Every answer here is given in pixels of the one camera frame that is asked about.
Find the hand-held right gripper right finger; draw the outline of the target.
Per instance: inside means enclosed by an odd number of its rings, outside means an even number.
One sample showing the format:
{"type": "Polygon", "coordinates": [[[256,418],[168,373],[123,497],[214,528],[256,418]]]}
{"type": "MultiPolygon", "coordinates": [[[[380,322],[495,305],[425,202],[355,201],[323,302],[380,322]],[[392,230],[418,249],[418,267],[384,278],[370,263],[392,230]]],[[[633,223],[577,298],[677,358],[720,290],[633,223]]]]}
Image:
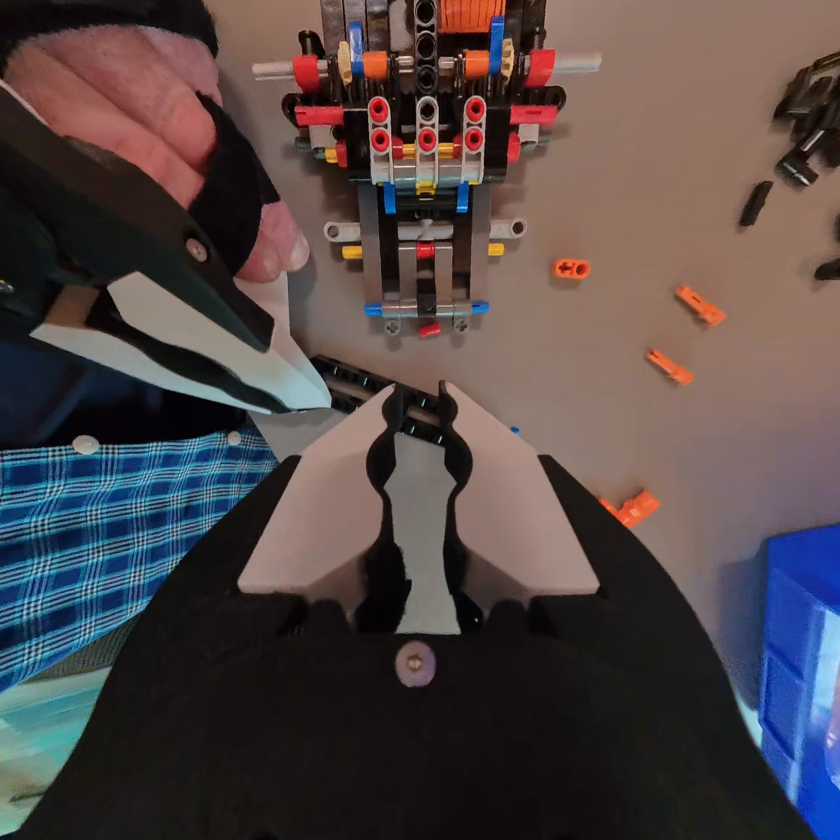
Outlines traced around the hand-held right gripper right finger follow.
{"type": "Polygon", "coordinates": [[[437,413],[447,500],[444,574],[462,634],[501,602],[594,595],[600,583],[536,450],[457,386],[437,413]]]}

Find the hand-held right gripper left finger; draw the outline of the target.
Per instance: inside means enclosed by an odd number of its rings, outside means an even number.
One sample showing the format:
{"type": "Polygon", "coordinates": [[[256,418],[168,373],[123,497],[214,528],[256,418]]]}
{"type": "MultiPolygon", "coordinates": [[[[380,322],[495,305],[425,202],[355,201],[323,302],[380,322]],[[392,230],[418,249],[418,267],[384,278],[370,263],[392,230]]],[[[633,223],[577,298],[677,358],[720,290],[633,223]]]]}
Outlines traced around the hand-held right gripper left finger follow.
{"type": "Polygon", "coordinates": [[[403,390],[388,385],[302,451],[238,578],[241,592],[335,601],[362,632],[399,627],[412,583],[386,484],[403,419],[403,390]]]}

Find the person's left hand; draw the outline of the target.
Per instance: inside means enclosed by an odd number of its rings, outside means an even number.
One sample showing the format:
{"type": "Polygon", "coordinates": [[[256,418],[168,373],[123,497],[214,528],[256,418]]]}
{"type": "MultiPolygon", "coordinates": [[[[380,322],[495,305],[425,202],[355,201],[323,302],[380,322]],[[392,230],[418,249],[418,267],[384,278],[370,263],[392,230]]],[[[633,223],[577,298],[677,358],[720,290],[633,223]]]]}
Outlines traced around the person's left hand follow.
{"type": "Polygon", "coordinates": [[[198,222],[231,274],[272,282],[308,241],[224,110],[204,2],[2,2],[2,80],[59,136],[116,154],[198,222]]]}

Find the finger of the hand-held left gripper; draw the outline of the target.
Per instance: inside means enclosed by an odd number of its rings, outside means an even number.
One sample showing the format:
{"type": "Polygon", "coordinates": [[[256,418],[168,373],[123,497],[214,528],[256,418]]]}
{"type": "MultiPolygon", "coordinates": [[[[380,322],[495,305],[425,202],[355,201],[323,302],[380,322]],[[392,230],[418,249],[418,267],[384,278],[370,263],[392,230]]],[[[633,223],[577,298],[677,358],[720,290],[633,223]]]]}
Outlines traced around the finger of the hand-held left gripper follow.
{"type": "Polygon", "coordinates": [[[132,328],[124,337],[82,322],[43,322],[29,337],[164,391],[258,413],[289,412],[276,397],[243,383],[220,363],[132,328]]]}
{"type": "Polygon", "coordinates": [[[238,382],[290,410],[328,407],[328,387],[291,336],[288,273],[282,271],[270,283],[240,277],[234,283],[256,304],[258,314],[272,320],[267,350],[251,348],[139,272],[116,280],[108,291],[122,320],[142,333],[219,363],[238,382]]]}

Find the orange lego pin connector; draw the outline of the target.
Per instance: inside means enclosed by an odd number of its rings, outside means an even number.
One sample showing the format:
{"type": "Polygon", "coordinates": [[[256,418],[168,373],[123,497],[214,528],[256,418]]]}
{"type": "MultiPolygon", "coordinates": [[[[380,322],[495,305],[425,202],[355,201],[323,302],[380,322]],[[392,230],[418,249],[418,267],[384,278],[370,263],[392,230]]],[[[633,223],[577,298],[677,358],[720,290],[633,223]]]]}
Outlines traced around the orange lego pin connector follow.
{"type": "Polygon", "coordinates": [[[676,363],[656,349],[649,350],[645,359],[658,368],[671,382],[680,386],[689,385],[695,380],[695,375],[685,366],[676,363]]]}
{"type": "Polygon", "coordinates": [[[634,529],[660,508],[659,500],[647,490],[640,490],[619,507],[603,497],[598,497],[597,500],[627,529],[634,529]]]}
{"type": "Polygon", "coordinates": [[[707,327],[717,327],[727,317],[725,311],[702,297],[688,285],[678,287],[675,290],[675,298],[690,310],[699,322],[707,327]]]}

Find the navy garment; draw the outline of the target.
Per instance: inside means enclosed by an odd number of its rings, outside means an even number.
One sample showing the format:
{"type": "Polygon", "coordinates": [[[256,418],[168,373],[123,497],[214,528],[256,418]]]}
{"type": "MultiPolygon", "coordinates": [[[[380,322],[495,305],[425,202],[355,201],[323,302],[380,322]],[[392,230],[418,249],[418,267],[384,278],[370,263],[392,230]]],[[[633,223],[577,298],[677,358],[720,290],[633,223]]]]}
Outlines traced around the navy garment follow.
{"type": "Polygon", "coordinates": [[[33,344],[1,342],[2,450],[169,443],[248,424],[244,409],[168,392],[33,344]]]}

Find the blue plastic bin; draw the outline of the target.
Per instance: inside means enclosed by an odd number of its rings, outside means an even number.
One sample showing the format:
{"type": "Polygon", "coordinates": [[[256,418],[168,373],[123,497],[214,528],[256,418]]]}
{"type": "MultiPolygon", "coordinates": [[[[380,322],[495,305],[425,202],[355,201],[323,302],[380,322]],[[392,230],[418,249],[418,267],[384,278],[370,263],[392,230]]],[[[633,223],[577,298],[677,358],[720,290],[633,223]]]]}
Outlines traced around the blue plastic bin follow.
{"type": "Polygon", "coordinates": [[[839,838],[839,526],[768,541],[762,752],[818,838],[839,838]]]}

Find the pile of black lego pieces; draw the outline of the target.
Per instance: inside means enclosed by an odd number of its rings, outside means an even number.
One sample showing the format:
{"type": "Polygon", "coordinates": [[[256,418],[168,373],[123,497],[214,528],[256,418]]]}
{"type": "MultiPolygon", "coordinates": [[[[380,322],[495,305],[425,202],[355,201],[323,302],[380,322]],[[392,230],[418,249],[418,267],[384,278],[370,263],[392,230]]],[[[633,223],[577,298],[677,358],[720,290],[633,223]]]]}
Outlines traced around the pile of black lego pieces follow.
{"type": "Polygon", "coordinates": [[[758,222],[773,191],[804,194],[824,174],[839,170],[839,52],[820,56],[784,84],[770,127],[788,145],[773,163],[770,178],[754,183],[740,209],[740,234],[758,222]]]}

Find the multicolour lego car chassis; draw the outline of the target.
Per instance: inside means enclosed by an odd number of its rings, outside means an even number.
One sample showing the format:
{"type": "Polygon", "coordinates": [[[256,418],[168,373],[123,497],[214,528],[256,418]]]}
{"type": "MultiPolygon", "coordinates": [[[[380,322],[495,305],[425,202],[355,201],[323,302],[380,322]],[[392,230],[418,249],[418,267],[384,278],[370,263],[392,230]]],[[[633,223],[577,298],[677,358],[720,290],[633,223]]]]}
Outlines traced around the multicolour lego car chassis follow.
{"type": "Polygon", "coordinates": [[[355,184],[359,220],[325,238],[364,273],[364,314],[397,337],[430,321],[462,334],[489,311],[490,262],[521,238],[491,195],[522,152],[550,141],[561,82],[602,56],[545,45],[546,2],[322,1],[322,33],[251,68],[292,83],[296,146],[355,184]]]}

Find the black lego beam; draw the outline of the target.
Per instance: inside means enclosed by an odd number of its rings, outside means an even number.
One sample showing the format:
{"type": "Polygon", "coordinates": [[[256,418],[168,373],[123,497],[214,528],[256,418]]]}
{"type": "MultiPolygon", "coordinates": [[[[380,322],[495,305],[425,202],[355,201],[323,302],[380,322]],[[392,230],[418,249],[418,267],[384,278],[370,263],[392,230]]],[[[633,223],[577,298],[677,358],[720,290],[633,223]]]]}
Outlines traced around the black lego beam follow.
{"type": "Polygon", "coordinates": [[[402,390],[402,423],[399,431],[405,436],[443,447],[438,417],[438,396],[393,382],[334,358],[316,354],[310,359],[331,395],[331,407],[350,415],[384,389],[394,385],[402,390]]]}

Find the blue plaid shirt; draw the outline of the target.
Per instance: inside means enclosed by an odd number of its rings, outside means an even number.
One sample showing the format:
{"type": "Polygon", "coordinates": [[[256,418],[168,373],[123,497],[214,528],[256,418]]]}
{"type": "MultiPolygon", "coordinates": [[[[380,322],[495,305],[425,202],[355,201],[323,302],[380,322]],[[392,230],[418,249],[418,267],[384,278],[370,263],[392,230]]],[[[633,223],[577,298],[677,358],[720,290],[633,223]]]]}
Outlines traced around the blue plaid shirt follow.
{"type": "Polygon", "coordinates": [[[189,550],[276,467],[254,428],[1,458],[1,691],[139,615],[189,550]]]}

